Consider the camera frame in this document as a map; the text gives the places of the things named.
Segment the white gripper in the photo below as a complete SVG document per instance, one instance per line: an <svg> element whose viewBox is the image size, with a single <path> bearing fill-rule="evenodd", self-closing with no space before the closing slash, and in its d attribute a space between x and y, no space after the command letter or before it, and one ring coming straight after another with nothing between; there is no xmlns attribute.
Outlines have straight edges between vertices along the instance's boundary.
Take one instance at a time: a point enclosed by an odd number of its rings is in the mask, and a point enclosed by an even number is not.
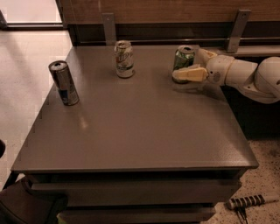
<svg viewBox="0 0 280 224"><path fill-rule="evenodd" d="M215 52L210 52L203 48L198 50L198 57L199 64L174 70L172 78L179 83L188 81L202 82L207 78L213 84L224 86L228 69L235 58L226 55L217 56Z"/></svg>

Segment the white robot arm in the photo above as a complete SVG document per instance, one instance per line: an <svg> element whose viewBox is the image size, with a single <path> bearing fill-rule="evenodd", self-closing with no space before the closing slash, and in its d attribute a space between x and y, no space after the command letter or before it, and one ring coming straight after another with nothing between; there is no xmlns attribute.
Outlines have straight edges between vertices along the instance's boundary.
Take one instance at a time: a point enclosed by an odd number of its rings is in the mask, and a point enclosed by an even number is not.
<svg viewBox="0 0 280 224"><path fill-rule="evenodd" d="M205 82L235 88L249 99L271 104L280 101L280 58L269 57L260 64L218 55L203 48L197 63L172 72L175 81Z"/></svg>

